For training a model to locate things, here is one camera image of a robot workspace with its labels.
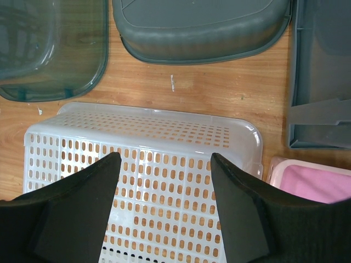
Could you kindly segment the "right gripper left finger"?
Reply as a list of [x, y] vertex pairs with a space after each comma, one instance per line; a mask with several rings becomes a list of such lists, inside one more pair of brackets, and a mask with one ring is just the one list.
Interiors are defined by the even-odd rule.
[[120, 174], [113, 152], [87, 168], [1, 201], [1, 262], [98, 262]]

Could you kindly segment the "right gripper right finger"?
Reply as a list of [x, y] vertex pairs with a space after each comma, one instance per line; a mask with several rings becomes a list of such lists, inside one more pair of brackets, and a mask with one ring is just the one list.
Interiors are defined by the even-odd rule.
[[350, 199], [294, 196], [219, 153], [211, 178], [227, 262], [350, 262]]

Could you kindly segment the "white perforated plastic basket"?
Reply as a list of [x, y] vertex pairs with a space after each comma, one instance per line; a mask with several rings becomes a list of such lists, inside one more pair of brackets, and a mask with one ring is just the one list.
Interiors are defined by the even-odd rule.
[[30, 126], [24, 146], [24, 192], [120, 153], [100, 262], [225, 262], [211, 155], [263, 173], [253, 124], [194, 113], [72, 102]]

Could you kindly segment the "translucent teal plastic tub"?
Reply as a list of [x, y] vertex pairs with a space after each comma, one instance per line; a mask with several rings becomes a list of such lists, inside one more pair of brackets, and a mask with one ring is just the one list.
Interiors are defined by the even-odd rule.
[[82, 96], [99, 83], [108, 57], [108, 1], [1, 1], [3, 98]]

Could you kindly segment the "large grey storage crate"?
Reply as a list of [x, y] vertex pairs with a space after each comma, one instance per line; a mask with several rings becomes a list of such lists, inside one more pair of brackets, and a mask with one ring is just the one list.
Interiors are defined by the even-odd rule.
[[350, 148], [350, 1], [294, 1], [290, 148]]

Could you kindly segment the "dark grey plastic tub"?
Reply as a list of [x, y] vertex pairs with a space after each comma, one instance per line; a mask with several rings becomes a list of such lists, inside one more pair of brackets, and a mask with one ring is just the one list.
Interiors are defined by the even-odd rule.
[[292, 15], [291, 1], [113, 1], [125, 49], [164, 65], [222, 62], [274, 45]]

